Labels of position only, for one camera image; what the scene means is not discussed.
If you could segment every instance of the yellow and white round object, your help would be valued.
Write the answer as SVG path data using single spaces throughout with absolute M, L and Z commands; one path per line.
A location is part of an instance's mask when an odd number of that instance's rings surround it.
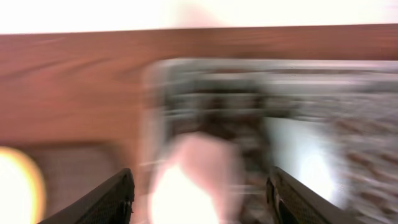
M 37 223 L 44 209 L 40 169 L 21 151 L 0 147 L 0 223 Z

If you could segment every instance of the light blue object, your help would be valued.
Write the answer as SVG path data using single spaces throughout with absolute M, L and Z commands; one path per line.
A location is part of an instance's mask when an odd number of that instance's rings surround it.
M 325 134 L 325 123 L 267 118 L 274 165 L 306 185 L 333 205 L 347 203 L 345 180 L 339 171 L 346 168 L 338 144 Z

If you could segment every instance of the brown object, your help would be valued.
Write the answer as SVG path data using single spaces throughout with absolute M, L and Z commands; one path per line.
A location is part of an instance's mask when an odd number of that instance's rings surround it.
M 146 66 L 176 57 L 397 60 L 397 43 L 397 24 L 1 35 L 0 142 L 116 142 L 139 195 Z

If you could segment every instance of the wood grain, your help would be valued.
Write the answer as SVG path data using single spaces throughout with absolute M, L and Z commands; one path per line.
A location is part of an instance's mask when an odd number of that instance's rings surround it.
M 135 170 L 141 71 L 176 57 L 397 60 L 398 25 L 2 35 L 0 143 L 112 141 Z

